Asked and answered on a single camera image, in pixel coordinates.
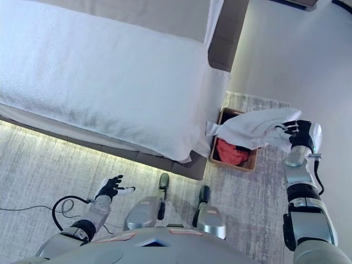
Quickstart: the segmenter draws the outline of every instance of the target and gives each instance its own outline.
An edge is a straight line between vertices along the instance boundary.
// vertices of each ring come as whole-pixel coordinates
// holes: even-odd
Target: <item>carpet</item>
[[[288,103],[227,92],[225,107],[251,111],[286,107]],[[211,187],[211,204],[223,213],[227,242],[259,263],[282,263],[282,214],[285,195],[281,160],[284,153],[273,146],[258,152],[252,173],[208,163],[204,180],[195,181],[169,173],[170,187],[165,219],[190,226],[202,185]],[[93,197],[105,177],[123,174],[122,186],[135,186],[128,196],[117,196],[107,227],[122,230],[124,217],[144,196],[153,195],[164,171],[103,152],[78,146],[0,121],[0,207],[52,206],[65,195]],[[81,215],[88,206],[75,203],[68,215]],[[63,227],[74,220],[58,214]],[[0,263],[34,256],[39,247],[58,233],[51,212],[35,208],[21,212],[0,211]],[[101,229],[96,238],[107,235]]]

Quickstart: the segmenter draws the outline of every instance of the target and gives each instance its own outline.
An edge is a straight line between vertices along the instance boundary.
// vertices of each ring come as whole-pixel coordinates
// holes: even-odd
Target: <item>black cable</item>
[[[57,219],[56,219],[56,215],[55,215],[55,212],[56,212],[56,211],[55,211],[55,209],[56,209],[56,207],[58,206],[58,204],[59,204],[61,201],[66,200],[66,199],[68,199],[68,198],[77,199],[77,200],[79,200],[79,201],[81,201],[81,202],[84,202],[85,204],[89,204],[89,203],[90,203],[89,201],[86,201],[86,200],[84,200],[83,198],[78,197],[78,196],[75,196],[75,195],[68,195],[68,196],[65,196],[65,197],[60,198],[60,199],[54,204],[54,206],[53,206],[53,208],[52,208],[52,210],[51,210],[51,216],[53,217],[54,223],[55,223],[55,225],[57,226],[57,228],[58,228],[60,231],[62,231],[63,228],[61,227],[61,225],[59,224],[59,222],[58,222]]]
[[[319,179],[318,167],[319,167],[319,161],[315,160],[314,161],[314,175],[315,175],[315,178],[317,179],[317,182],[320,184],[320,187],[321,187],[321,191],[319,192],[319,195],[322,195],[323,192],[325,191],[325,188],[324,188],[324,185],[322,184],[322,182]]]
[[[71,202],[71,205],[68,209],[64,209],[65,208],[65,204],[67,202]],[[36,206],[31,206],[31,207],[26,207],[26,208],[21,208],[21,209],[9,209],[9,208],[1,208],[0,207],[0,211],[12,211],[12,212],[19,212],[19,211],[26,211],[26,210],[30,210],[30,209],[34,209],[34,208],[40,208],[40,207],[43,207],[43,208],[46,208],[46,209],[49,209],[50,211],[53,210],[53,208],[50,208],[49,206],[46,206],[46,205],[36,205]],[[65,213],[71,211],[74,207],[74,201],[72,199],[67,199],[65,201],[63,201],[63,203],[61,204],[61,211],[55,211],[55,213],[61,213],[64,217],[66,218],[75,218],[75,217],[81,217],[81,216],[67,216]],[[114,233],[111,233],[110,230],[105,226],[103,225],[103,227],[105,228],[106,232],[110,235],[113,235]]]

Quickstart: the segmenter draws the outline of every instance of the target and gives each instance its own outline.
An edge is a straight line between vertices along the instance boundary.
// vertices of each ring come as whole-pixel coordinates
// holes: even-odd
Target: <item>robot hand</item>
[[[312,153],[320,149],[322,141],[321,126],[317,123],[311,123],[305,120],[295,120],[276,126],[281,137],[287,139],[295,146],[306,146]]]
[[[95,196],[95,200],[98,198],[100,195],[107,195],[110,197],[112,200],[112,197],[116,196],[119,190],[119,183],[121,183],[123,175],[118,175],[112,179],[108,179],[106,184],[100,189],[98,194]]]

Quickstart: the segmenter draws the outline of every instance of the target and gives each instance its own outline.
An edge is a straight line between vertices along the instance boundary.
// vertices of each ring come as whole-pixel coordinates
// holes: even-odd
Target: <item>white towel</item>
[[[300,115],[301,111],[294,108],[252,111],[230,118],[222,125],[208,122],[206,134],[250,150],[270,144],[289,152],[291,143],[276,126],[283,127],[282,123],[297,120]]]

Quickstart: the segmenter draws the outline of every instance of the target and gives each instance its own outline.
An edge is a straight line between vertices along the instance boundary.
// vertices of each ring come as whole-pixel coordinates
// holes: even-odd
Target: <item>red cloth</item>
[[[237,150],[235,145],[228,144],[223,139],[217,139],[216,149],[219,153],[220,160],[224,163],[238,165],[248,160],[248,152]]]

